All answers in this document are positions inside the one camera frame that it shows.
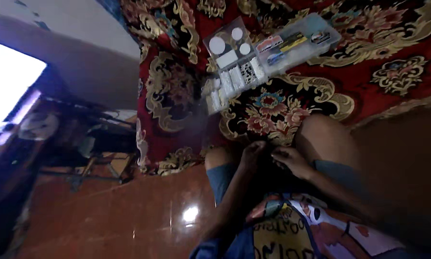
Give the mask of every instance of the blue shorts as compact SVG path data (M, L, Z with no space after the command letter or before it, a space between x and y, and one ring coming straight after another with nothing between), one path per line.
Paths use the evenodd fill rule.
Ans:
M311 163L311 166L317 171L326 174L330 178L332 178L337 183L345 186L347 189L353 191L359 197L368 197L366 188L361 183L359 173L355 172L355 170L348 166L339 163L334 163L331 161L324 160L316 160ZM233 175L236 172L238 166L235 163L229 163L225 165L221 165L212 169L207 170L206 174L209 178L209 184L211 185L212 191L214 192L215 203L219 204L222 201L222 198L227 191L228 186L230 185L230 181L233 178ZM307 192L303 189L297 190L297 187L292 183L290 186L284 188L280 188L279 190L269 190L269 191L277 191L277 192Z

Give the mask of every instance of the white wall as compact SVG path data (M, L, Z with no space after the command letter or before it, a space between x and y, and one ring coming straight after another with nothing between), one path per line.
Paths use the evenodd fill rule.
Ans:
M0 0L0 14L36 26L44 22L55 33L140 58L140 48L124 28L95 0Z
M0 44L55 67L78 97L113 109L137 109L136 58L1 15Z

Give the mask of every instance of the red patterned carpet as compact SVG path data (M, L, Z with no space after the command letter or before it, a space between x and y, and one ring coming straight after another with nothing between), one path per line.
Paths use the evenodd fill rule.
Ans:
M200 163L203 144L265 139L290 145L313 112L355 125L431 96L431 0L121 4L130 32L144 43L138 99L144 173L166 175ZM257 42L312 12L342 35L335 50L242 93L220 117L201 120L193 88L201 75L216 70L203 38L241 16Z

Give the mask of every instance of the shiny tiled floor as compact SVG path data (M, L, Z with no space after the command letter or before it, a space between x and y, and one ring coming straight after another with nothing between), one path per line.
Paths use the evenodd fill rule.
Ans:
M18 258L188 258L214 209L202 165L125 185L85 181L77 193L56 180L35 189Z

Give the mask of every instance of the bright window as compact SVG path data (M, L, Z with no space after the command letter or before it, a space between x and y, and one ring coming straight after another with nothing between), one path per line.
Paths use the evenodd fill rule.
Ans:
M44 62L0 44L0 123L45 67Z

